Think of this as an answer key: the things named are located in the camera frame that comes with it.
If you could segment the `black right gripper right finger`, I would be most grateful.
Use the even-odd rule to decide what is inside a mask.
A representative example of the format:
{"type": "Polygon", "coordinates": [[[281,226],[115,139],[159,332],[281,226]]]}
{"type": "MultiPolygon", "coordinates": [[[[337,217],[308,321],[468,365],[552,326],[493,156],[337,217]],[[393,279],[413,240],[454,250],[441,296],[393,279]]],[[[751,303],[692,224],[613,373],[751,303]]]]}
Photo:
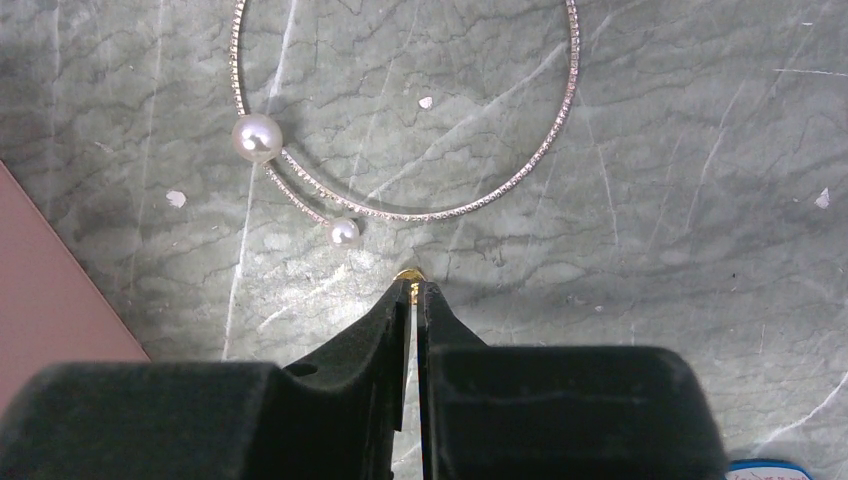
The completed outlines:
{"type": "Polygon", "coordinates": [[[652,346],[490,346],[416,289],[427,479],[720,479],[690,365],[652,346]]]}

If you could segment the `pink jewelry box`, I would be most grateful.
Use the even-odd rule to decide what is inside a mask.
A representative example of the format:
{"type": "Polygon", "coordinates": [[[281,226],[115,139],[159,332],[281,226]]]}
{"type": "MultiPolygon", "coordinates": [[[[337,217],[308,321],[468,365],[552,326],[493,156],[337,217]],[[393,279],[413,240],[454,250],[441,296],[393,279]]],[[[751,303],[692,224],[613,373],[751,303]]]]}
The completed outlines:
{"type": "Polygon", "coordinates": [[[1,169],[1,406],[54,363],[148,355],[39,209],[1,169]]]}

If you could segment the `gold heart earring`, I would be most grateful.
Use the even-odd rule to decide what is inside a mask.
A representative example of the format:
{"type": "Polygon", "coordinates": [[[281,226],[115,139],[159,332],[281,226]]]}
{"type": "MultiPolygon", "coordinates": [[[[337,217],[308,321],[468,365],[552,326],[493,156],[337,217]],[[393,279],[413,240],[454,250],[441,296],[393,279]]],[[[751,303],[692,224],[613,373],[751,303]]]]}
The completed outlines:
{"type": "Polygon", "coordinates": [[[423,273],[418,268],[406,268],[396,274],[393,280],[409,282],[409,303],[411,305],[417,305],[419,288],[422,282],[426,282],[426,278],[423,273]]]}

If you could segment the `silver pearl bangle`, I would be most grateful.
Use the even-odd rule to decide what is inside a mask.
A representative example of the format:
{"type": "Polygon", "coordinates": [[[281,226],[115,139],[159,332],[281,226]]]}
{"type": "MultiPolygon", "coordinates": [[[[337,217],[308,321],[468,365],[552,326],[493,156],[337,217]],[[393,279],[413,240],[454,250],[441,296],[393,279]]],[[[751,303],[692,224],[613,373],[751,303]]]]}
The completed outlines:
{"type": "Polygon", "coordinates": [[[574,1],[286,1],[268,96],[250,95],[270,5],[231,16],[231,140],[337,248],[362,220],[461,218],[513,191],[565,128],[574,1]]]}

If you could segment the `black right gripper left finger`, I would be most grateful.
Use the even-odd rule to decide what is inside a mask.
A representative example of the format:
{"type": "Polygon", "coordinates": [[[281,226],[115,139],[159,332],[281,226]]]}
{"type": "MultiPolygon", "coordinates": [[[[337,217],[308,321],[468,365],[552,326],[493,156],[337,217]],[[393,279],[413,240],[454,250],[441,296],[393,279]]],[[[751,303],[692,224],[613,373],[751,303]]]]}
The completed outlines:
{"type": "Polygon", "coordinates": [[[310,354],[272,362],[64,363],[1,420],[5,479],[389,479],[410,285],[310,354]]]}

